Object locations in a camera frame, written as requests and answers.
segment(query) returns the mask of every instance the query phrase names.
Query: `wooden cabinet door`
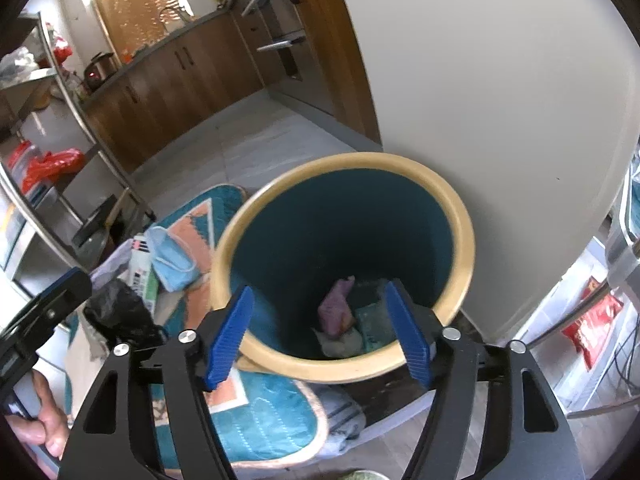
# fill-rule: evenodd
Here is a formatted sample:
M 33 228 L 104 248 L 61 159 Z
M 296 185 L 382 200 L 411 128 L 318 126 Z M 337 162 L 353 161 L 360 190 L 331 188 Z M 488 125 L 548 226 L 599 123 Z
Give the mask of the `wooden cabinet door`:
M 148 124 L 140 116 L 129 79 L 120 76 L 85 109 L 89 124 L 127 171 L 150 157 L 143 142 Z
M 156 128 L 156 152 L 209 117 L 193 87 L 178 40 L 162 46 L 130 72 L 136 94 Z
M 341 123 L 380 143 L 360 48 L 344 0 L 299 0 L 296 9 Z
M 202 101 L 222 110 L 262 88 L 254 62 L 229 12 L 205 22 L 179 40 Z

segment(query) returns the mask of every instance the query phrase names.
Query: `red snack bag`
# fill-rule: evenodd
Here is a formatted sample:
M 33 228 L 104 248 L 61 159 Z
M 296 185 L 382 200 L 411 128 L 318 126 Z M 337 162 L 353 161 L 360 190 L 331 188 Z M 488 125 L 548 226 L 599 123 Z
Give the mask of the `red snack bag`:
M 599 285 L 600 282 L 591 276 L 580 295 L 580 300 L 586 298 Z M 575 349 L 582 352 L 587 370 L 591 370 L 596 364 L 607 341 L 613 320 L 622 307 L 623 303 L 619 299 L 607 294 L 593 305 L 590 311 L 562 330 L 562 333 L 574 342 Z

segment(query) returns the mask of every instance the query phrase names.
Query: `trash can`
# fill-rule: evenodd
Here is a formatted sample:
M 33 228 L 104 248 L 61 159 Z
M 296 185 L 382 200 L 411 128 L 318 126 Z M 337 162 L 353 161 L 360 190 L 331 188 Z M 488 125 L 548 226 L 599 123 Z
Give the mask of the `trash can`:
M 399 278 L 446 325 L 474 267 L 471 220 L 453 188 L 418 162 L 345 153 L 283 174 L 248 200 L 215 249 L 213 309 L 249 284 L 254 314 L 244 366 L 315 383 L 347 383 L 404 364 L 397 341 L 347 359 L 321 353 L 311 327 L 339 278 Z

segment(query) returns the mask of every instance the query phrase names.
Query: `cabinet handle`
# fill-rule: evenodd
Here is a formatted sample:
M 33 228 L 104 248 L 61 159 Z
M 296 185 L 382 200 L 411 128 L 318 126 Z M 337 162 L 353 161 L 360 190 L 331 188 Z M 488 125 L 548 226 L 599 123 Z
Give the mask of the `cabinet handle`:
M 138 97 L 136 96 L 136 93 L 131 89 L 131 87 L 129 85 L 125 85 L 125 87 L 127 89 L 127 92 L 129 93 L 129 97 L 131 97 L 131 100 L 137 104 L 138 103 Z
M 184 46 L 182 49 L 184 50 L 184 55 L 187 57 L 187 61 L 189 61 L 189 64 L 191 66 L 195 65 L 195 63 L 193 62 L 193 59 L 191 59 L 191 54 L 189 54 L 189 51 L 187 50 L 187 48 Z
M 175 54 L 175 57 L 178 58 L 178 63 L 180 63 L 180 68 L 183 69 L 183 70 L 187 70 L 187 67 L 185 67 L 184 63 L 180 59 L 180 55 L 178 54 L 177 50 L 174 50 L 174 54 Z

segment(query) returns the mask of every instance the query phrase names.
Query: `rug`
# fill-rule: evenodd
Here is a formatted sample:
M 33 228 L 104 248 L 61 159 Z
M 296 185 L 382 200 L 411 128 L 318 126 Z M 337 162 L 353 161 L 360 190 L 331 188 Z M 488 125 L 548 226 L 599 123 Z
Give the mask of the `rug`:
M 209 311 L 211 252 L 232 216 L 245 200 L 239 187 L 215 186 L 158 222 L 190 247 L 203 277 L 176 296 L 177 304 L 163 323 L 169 336 L 185 328 L 196 328 Z M 72 327 L 71 339 L 76 333 Z M 211 413 L 220 442 L 234 468 L 283 468 L 306 462 L 322 448 L 328 422 L 322 404 L 306 384 L 271 374 L 232 371 L 230 380 L 206 394 L 210 412 L 227 402 L 228 382 L 239 380 L 242 402 L 231 399 L 232 408 Z M 179 468 L 164 406 L 161 385 L 152 386 L 156 437 L 161 461 L 167 473 Z

